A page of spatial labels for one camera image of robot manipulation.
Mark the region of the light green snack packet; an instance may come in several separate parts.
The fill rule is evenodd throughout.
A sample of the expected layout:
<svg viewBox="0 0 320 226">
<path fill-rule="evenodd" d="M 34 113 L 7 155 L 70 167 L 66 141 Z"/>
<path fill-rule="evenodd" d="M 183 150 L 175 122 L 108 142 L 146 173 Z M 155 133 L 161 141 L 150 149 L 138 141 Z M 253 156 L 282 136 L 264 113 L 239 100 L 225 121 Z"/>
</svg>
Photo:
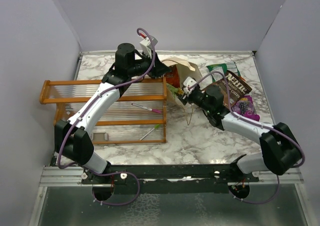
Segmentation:
<svg viewBox="0 0 320 226">
<path fill-rule="evenodd" d="M 181 89 L 180 88 L 176 88 L 170 84 L 166 84 L 167 89 L 172 93 L 172 95 L 174 94 L 181 94 Z"/>
</svg>

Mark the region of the beige paper bag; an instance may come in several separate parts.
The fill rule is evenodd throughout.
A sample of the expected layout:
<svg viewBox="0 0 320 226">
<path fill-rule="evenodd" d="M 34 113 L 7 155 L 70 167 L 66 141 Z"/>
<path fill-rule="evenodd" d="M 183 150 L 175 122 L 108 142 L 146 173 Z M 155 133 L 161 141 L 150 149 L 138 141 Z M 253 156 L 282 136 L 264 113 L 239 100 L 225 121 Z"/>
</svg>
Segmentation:
<svg viewBox="0 0 320 226">
<path fill-rule="evenodd" d="M 183 82 L 188 76 L 190 76 L 191 78 L 194 78 L 195 80 L 200 80 L 202 77 L 200 70 L 198 68 L 198 65 L 188 60 L 184 60 L 174 56 L 174 57 L 163 59 L 161 60 L 161 62 L 168 67 L 176 65 L 178 74 L 179 74 L 179 79 L 180 79 L 179 88 L 180 88 L 181 94 L 183 94 L 183 90 L 182 90 Z M 187 125 L 189 125 L 192 119 L 194 107 L 191 106 L 190 104 L 183 105 L 178 99 L 179 94 L 172 95 L 172 93 L 167 88 L 166 90 L 167 90 L 167 102 L 171 103 L 172 105 L 180 107 L 184 111 L 186 123 Z"/>
</svg>

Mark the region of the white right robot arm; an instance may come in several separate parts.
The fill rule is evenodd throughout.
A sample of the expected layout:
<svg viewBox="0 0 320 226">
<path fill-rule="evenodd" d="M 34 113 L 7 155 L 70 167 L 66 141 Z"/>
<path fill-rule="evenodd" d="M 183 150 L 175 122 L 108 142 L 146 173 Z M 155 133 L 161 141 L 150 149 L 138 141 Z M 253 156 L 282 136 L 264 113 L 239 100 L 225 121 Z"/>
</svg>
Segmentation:
<svg viewBox="0 0 320 226">
<path fill-rule="evenodd" d="M 229 111 L 224 106 L 224 95 L 215 85 L 205 91 L 198 86 L 185 86 L 183 90 L 180 101 L 198 106 L 213 127 L 239 134 L 260 145 L 261 152 L 240 156 L 232 162 L 229 175 L 234 181 L 240 182 L 256 171 L 271 171 L 280 176 L 304 162 L 301 148 L 286 124 L 263 125 Z"/>
</svg>

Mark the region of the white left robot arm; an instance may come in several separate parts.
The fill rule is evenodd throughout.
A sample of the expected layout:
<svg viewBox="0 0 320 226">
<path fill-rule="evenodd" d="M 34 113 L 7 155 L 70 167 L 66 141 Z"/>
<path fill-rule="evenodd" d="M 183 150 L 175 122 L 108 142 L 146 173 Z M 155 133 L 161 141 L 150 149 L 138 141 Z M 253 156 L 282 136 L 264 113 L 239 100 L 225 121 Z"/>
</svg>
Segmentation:
<svg viewBox="0 0 320 226">
<path fill-rule="evenodd" d="M 97 182 L 106 183 L 111 176 L 110 162 L 95 153 L 91 132 L 101 116 L 126 92 L 131 84 L 139 82 L 146 75 L 150 78 L 162 77 L 170 71 L 160 62 L 155 51 L 156 41 L 145 38 L 140 42 L 142 53 L 130 43 L 117 47 L 115 62 L 103 76 L 97 91 L 88 102 L 66 121 L 59 120 L 54 126 L 54 150 L 58 153 L 57 165 L 60 169 L 61 157 L 72 160 L 91 171 Z"/>
</svg>

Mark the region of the green snack bag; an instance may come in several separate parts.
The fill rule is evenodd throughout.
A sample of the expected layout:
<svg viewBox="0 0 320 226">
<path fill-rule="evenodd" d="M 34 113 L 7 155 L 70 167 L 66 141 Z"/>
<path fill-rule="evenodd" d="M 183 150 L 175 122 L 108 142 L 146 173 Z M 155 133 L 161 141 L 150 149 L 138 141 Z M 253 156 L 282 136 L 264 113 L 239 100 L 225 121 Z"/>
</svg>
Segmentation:
<svg viewBox="0 0 320 226">
<path fill-rule="evenodd" d="M 235 73 L 237 76 L 241 75 L 237 67 L 237 64 L 235 62 L 211 64 L 211 65 L 207 65 L 206 68 L 209 70 L 209 72 L 219 71 L 223 74 L 226 74 L 226 72 L 229 70 Z"/>
</svg>

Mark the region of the purple snack bag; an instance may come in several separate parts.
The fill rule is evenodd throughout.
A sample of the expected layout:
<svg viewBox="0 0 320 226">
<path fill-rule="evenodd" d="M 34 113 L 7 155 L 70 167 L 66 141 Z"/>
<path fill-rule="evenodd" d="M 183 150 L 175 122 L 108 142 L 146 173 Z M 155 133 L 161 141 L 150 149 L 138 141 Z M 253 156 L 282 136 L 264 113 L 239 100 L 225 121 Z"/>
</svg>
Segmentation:
<svg viewBox="0 0 320 226">
<path fill-rule="evenodd" d="M 260 115 L 256 113 L 253 98 L 250 95 L 245 95 L 232 107 L 233 112 L 236 112 L 246 118 L 254 121 L 260 121 Z"/>
</svg>

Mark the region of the brown snack bag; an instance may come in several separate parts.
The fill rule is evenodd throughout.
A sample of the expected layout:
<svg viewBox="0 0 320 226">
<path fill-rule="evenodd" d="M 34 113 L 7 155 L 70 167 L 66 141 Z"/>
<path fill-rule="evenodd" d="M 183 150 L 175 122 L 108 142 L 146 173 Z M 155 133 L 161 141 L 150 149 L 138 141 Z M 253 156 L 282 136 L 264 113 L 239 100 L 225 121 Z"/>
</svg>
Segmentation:
<svg viewBox="0 0 320 226">
<path fill-rule="evenodd" d="M 224 107 L 229 108 L 228 103 L 230 103 L 230 106 L 233 107 L 241 98 L 249 94 L 252 91 L 252 88 L 241 77 L 229 70 L 226 71 L 225 77 L 228 82 L 230 100 L 228 100 L 226 83 L 223 78 L 213 82 L 203 90 L 207 90 L 211 86 L 218 86 L 221 94 L 223 95 Z"/>
</svg>

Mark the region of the red Doritos bag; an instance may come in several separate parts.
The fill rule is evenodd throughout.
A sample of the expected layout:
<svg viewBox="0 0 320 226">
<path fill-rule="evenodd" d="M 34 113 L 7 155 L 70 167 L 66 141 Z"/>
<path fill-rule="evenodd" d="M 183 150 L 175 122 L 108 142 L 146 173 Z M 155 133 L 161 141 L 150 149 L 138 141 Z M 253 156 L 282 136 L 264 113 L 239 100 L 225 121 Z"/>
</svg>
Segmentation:
<svg viewBox="0 0 320 226">
<path fill-rule="evenodd" d="M 169 85 L 179 88 L 180 87 L 180 77 L 176 65 L 170 66 L 171 72 L 165 74 L 166 81 Z"/>
</svg>

